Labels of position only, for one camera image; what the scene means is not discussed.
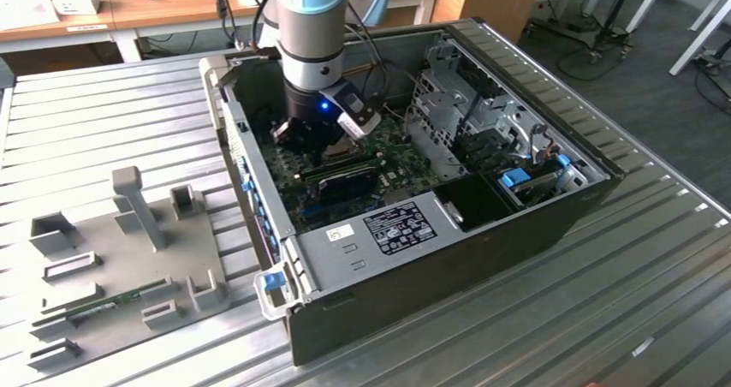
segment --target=slotted metal table surface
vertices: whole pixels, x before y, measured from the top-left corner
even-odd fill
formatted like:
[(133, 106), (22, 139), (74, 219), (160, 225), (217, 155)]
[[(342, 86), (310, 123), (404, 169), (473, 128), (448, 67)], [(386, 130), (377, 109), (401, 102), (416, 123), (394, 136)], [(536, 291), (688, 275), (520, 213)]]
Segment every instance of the slotted metal table surface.
[(205, 111), (197, 57), (18, 79), (0, 116), (0, 374), (38, 378), (22, 349), (35, 307), (21, 222), (114, 210), (108, 172), (134, 164), (146, 199), (205, 193), (232, 308), (45, 379), (47, 385), (725, 385), (726, 211), (473, 21), (454, 25), (629, 175), (545, 253), (306, 366), (250, 288), (257, 262)]

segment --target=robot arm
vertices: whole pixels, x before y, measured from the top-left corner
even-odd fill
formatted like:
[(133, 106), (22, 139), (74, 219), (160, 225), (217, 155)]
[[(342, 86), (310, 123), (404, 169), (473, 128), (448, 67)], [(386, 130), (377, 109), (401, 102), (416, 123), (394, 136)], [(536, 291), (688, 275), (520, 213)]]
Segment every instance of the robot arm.
[(286, 120), (273, 130), (277, 143), (317, 153), (337, 141), (337, 126), (361, 139), (380, 123), (376, 101), (362, 97), (342, 77), (344, 25), (361, 16), (380, 22), (388, 0), (269, 0), (265, 22), (278, 28)]

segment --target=motherboard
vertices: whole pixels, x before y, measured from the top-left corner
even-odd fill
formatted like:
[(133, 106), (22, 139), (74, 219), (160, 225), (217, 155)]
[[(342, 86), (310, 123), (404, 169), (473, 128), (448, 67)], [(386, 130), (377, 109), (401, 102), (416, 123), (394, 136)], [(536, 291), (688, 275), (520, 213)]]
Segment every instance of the motherboard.
[(385, 117), (364, 140), (342, 136), (317, 165), (264, 138), (258, 146), (300, 234), (390, 205), (441, 182), (397, 117)]

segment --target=green circuit board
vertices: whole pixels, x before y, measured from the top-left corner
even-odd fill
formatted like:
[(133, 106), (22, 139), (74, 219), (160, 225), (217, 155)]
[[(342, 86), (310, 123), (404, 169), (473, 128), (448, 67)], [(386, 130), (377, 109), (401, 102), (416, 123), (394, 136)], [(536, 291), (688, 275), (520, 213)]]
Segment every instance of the green circuit board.
[[(353, 142), (345, 136), (325, 151), (317, 166), (273, 143), (260, 142), (273, 183), (300, 234), (401, 201), (441, 182), (428, 159), (402, 136), (401, 125), (385, 118), (364, 140)], [(377, 174), (372, 192), (321, 205), (316, 199), (318, 183), (358, 170)]]

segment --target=white tag label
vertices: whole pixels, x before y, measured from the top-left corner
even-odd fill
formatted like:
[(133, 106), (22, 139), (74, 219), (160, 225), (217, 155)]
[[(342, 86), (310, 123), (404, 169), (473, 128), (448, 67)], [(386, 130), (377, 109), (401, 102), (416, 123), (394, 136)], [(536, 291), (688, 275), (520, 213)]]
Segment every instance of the white tag label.
[(85, 32), (88, 30), (105, 30), (105, 29), (108, 29), (106, 25), (86, 25), (86, 26), (66, 27), (67, 32)]
[(336, 227), (334, 229), (329, 229), (325, 234), (328, 235), (329, 241), (337, 241), (340, 239), (344, 239), (349, 235), (353, 235), (353, 228), (349, 224), (345, 224), (344, 226)]

